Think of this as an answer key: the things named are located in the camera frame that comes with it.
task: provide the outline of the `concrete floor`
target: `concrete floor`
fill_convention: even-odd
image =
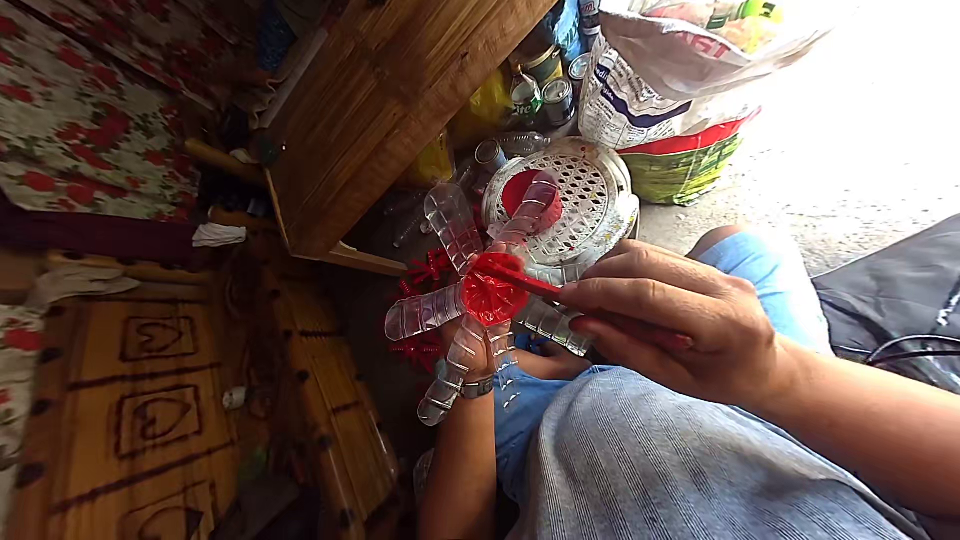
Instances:
[[[936,6],[937,20],[960,15],[960,4]],[[952,32],[920,19],[891,25],[902,8],[860,7],[760,82],[763,113],[722,185],[692,208],[644,206],[640,239],[685,253],[720,225],[774,227],[797,239],[815,275],[960,211],[950,157],[960,108],[942,75],[956,65]]]

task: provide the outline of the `carved heart design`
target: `carved heart design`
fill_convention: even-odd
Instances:
[[[156,354],[173,347],[183,339],[183,331],[164,323],[143,323],[136,327],[140,336],[140,351]]]
[[[172,433],[191,408],[180,400],[154,398],[137,405],[132,415],[139,425],[140,438],[152,441]]]
[[[140,526],[137,540],[190,540],[204,513],[189,506],[167,506],[161,508]]]

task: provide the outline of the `floral fabric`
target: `floral fabric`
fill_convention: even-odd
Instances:
[[[39,355],[43,320],[26,307],[0,306],[0,538],[11,504]]]
[[[65,28],[212,109],[207,76],[250,45],[209,0],[26,0]]]
[[[199,174],[173,98],[0,2],[0,186],[29,210],[185,221]]]

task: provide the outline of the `knee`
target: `knee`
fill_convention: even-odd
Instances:
[[[689,258],[699,258],[706,253],[708,249],[719,244],[721,241],[734,234],[745,233],[749,229],[746,225],[725,225],[723,227],[717,227],[701,236],[700,239],[697,240],[697,244],[693,246],[693,249],[690,250],[690,253],[686,254],[686,256]]]

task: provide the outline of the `black bag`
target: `black bag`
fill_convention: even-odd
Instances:
[[[960,214],[813,285],[838,356],[960,394]]]

